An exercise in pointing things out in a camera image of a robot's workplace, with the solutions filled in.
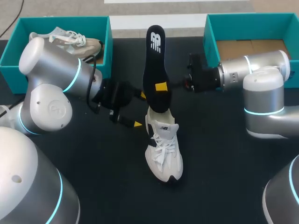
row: white stripe on floor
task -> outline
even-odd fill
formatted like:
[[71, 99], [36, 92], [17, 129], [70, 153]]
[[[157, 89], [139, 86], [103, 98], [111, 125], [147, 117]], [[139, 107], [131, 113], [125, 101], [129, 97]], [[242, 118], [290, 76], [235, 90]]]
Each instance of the white stripe on floor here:
[[115, 15], [110, 16], [111, 29], [148, 29], [152, 25], [167, 28], [203, 28], [207, 14]]
[[249, 1], [249, 0], [104, 0], [104, 3], [150, 3], [150, 2], [190, 2], [190, 1]]

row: new balance logo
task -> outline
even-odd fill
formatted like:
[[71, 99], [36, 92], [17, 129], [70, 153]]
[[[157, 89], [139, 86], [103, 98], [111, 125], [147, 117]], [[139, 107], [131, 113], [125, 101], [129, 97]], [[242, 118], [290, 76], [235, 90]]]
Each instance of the new balance logo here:
[[152, 41], [152, 43], [150, 44], [150, 47], [153, 48], [156, 52], [161, 53], [161, 49], [160, 49], [161, 37], [160, 37], [160, 35], [155, 34], [154, 32], [151, 32], [150, 40]]

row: shoe tongue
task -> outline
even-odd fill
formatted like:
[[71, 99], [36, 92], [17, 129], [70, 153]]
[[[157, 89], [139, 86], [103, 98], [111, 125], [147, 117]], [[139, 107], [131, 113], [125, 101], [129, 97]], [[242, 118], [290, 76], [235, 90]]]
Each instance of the shoe tongue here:
[[61, 36], [64, 36], [66, 33], [66, 31], [64, 29], [61, 29], [59, 27], [56, 27], [52, 32], [51, 34], [52, 35], [61, 35]]
[[157, 134], [162, 139], [171, 140], [178, 131], [178, 124], [170, 125], [159, 121], [154, 121]]

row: yellow tape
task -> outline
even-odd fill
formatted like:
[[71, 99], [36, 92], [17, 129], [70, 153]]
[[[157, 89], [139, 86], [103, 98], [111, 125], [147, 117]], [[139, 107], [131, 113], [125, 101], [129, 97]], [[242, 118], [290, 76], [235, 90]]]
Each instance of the yellow tape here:
[[145, 97], [145, 95], [144, 95], [144, 93], [141, 91], [141, 95], [140, 95], [142, 98], [145, 98], [146, 99], [146, 97]]
[[156, 91], [168, 91], [167, 89], [167, 83], [157, 83], [155, 84], [156, 86]]
[[142, 124], [140, 124], [139, 122], [135, 121], [134, 127], [138, 127], [138, 126], [142, 126]]

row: shoelace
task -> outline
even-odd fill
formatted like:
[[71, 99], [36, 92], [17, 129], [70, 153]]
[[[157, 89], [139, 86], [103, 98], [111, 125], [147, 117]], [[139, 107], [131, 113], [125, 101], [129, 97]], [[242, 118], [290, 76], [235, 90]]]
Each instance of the shoelace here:
[[74, 31], [66, 31], [65, 34], [71, 34], [69, 36], [69, 38], [74, 38], [75, 41], [74, 42], [65, 42], [65, 44], [76, 44], [78, 47], [82, 47], [82, 46], [85, 46], [86, 45], [86, 38], [84, 35], [81, 35], [81, 34], [77, 34], [76, 32]]
[[160, 164], [159, 170], [162, 171], [162, 166], [167, 154], [175, 152], [175, 140], [174, 137], [171, 140], [162, 139], [158, 134], [154, 134], [153, 139], [158, 145], [155, 149], [157, 154], [154, 156], [153, 160]]

